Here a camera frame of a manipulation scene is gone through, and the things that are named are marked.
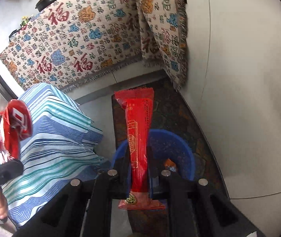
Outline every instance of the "blue bucket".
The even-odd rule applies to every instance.
[[[195,160],[190,147],[178,135],[162,129],[150,129],[148,143],[157,160],[171,159],[176,163],[181,177],[193,180],[195,173]],[[116,159],[125,155],[127,140],[117,148],[112,159],[112,166]]]

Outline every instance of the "tile floor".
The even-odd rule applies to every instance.
[[[156,81],[164,76],[149,75],[138,81],[129,81],[120,89],[130,89]],[[95,147],[95,152],[109,160],[112,159],[115,148],[114,125],[111,96],[113,92],[80,105],[82,111],[94,121],[94,125],[103,131],[101,142]],[[126,210],[118,208],[119,200],[112,202],[111,237],[126,237],[132,234]]]

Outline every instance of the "black pot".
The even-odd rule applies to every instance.
[[[50,5],[51,3],[55,2],[56,0],[40,0],[35,8],[38,9],[39,12],[43,11],[43,9],[45,9],[48,5]]]

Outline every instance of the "red snack package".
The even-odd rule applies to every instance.
[[[0,151],[3,162],[18,159],[20,141],[32,136],[30,111],[23,101],[11,100],[0,115]]]
[[[146,145],[153,113],[154,90],[138,88],[115,93],[125,109],[127,140],[131,153],[132,187],[130,197],[120,202],[125,209],[164,209],[148,196]]]

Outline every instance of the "red plastic packaging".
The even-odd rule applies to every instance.
[[[122,200],[119,208],[164,209],[159,201],[148,196],[146,145],[153,113],[154,90],[138,88],[115,93],[125,110],[127,140],[131,154],[132,186],[130,198]]]
[[[32,136],[30,111],[23,101],[11,100],[0,115],[0,151],[3,162],[19,159],[20,141]]]

